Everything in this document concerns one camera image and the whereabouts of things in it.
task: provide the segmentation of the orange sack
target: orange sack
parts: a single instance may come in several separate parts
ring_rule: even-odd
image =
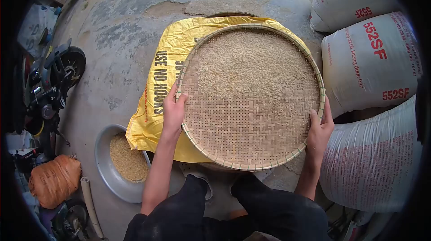
[[[31,171],[30,193],[40,205],[54,209],[78,189],[81,162],[66,155],[41,164]]]

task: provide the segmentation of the white pipe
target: white pipe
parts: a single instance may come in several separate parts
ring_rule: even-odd
[[[84,195],[84,202],[87,206],[88,214],[90,216],[91,223],[93,223],[94,230],[96,231],[96,234],[99,238],[103,238],[102,229],[99,226],[96,210],[94,209],[93,198],[91,197],[90,181],[85,176],[81,178],[81,187],[82,193]]]

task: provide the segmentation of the person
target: person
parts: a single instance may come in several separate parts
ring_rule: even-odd
[[[248,215],[228,221],[203,216],[208,184],[197,174],[188,174],[181,190],[168,197],[186,99],[183,93],[175,102],[175,88],[164,99],[163,130],[145,181],[141,213],[129,223],[125,241],[329,240],[326,213],[314,202],[323,153],[334,129],[328,98],[321,123],[316,111],[310,111],[306,157],[294,193],[271,189],[250,172],[239,175],[230,192]]]

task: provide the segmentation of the aluminum bowl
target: aluminum bowl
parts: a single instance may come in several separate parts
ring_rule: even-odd
[[[138,204],[142,202],[142,190],[144,182],[132,183],[123,178],[115,168],[110,155],[111,139],[121,133],[126,132],[124,126],[118,124],[108,125],[100,131],[94,145],[94,156],[96,159],[96,166],[99,170],[100,176],[105,182],[106,186],[123,201]],[[143,151],[143,155],[148,163],[148,168],[151,163],[148,158],[147,152]]]

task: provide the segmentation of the bamboo tray rim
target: bamboo tray rim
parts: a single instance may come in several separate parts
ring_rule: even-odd
[[[291,41],[304,54],[307,61],[309,61],[311,66],[313,67],[313,70],[314,70],[315,75],[316,75],[316,80],[317,80],[317,83],[319,85],[320,103],[319,103],[319,110],[318,110],[317,114],[318,114],[320,122],[321,122],[323,111],[324,111],[324,106],[325,106],[325,86],[323,84],[323,78],[321,76],[319,68],[317,67],[316,62],[315,62],[313,56],[311,55],[310,50],[307,48],[305,43],[300,42],[298,40],[298,37],[296,37],[294,34],[291,35],[291,34],[288,34],[288,33],[284,32],[280,29],[269,27],[269,26],[262,25],[262,24],[254,24],[254,23],[236,24],[236,25],[232,25],[232,26],[218,29],[218,30],[216,30],[210,34],[207,34],[205,37],[202,37],[202,39],[200,39],[197,42],[197,44],[193,47],[193,49],[190,51],[189,55],[187,56],[186,60],[184,61],[184,65],[182,66],[182,68],[180,70],[180,73],[178,76],[178,82],[177,82],[177,86],[176,86],[175,100],[178,100],[178,98],[181,94],[181,87],[183,84],[183,76],[186,74],[187,66],[189,65],[189,63],[190,63],[192,57],[194,56],[194,54],[196,53],[197,49],[199,47],[201,47],[202,44],[206,43],[209,39],[213,38],[216,35],[219,35],[221,33],[228,32],[228,31],[239,30],[239,29],[261,29],[261,30],[265,30],[265,31],[274,32],[276,34],[283,36],[284,38],[288,39],[289,41]],[[297,147],[294,150],[291,150],[282,159],[270,160],[270,161],[267,161],[267,162],[262,163],[262,164],[231,163],[231,162],[227,162],[223,158],[219,158],[213,154],[210,154],[205,148],[203,148],[196,141],[196,139],[193,137],[191,131],[189,130],[189,128],[187,126],[187,122],[185,119],[183,121],[183,124],[181,124],[181,127],[182,127],[183,131],[185,132],[187,138],[192,143],[192,145],[199,152],[201,152],[202,155],[204,155],[206,158],[208,158],[212,162],[217,163],[223,167],[227,167],[230,169],[236,169],[236,170],[261,171],[261,170],[265,170],[265,169],[271,169],[273,167],[285,164],[288,161],[296,158],[300,153],[305,151],[305,148],[307,147],[307,139],[305,139],[304,142],[302,142],[299,145],[299,147]]]

